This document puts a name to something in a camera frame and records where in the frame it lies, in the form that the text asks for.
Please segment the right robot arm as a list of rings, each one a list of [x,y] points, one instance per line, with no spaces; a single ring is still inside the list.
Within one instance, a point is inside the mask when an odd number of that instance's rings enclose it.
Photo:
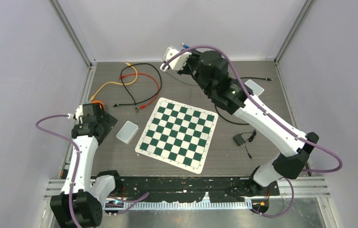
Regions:
[[[279,154],[257,167],[249,177],[247,188],[261,195],[280,178],[296,179],[310,157],[319,137],[300,131],[267,108],[242,80],[229,76],[236,72],[233,63],[216,50],[180,51],[164,57],[167,68],[190,75],[207,97],[219,108],[244,120],[268,138]]]

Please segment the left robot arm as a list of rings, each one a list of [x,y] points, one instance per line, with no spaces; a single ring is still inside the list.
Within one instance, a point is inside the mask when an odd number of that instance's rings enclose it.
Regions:
[[[117,171],[99,173],[91,182],[97,148],[117,123],[100,102],[80,105],[71,130],[73,154],[66,180],[58,195],[50,198],[50,207],[62,228],[92,228],[100,225],[107,196],[119,196],[123,184]]]

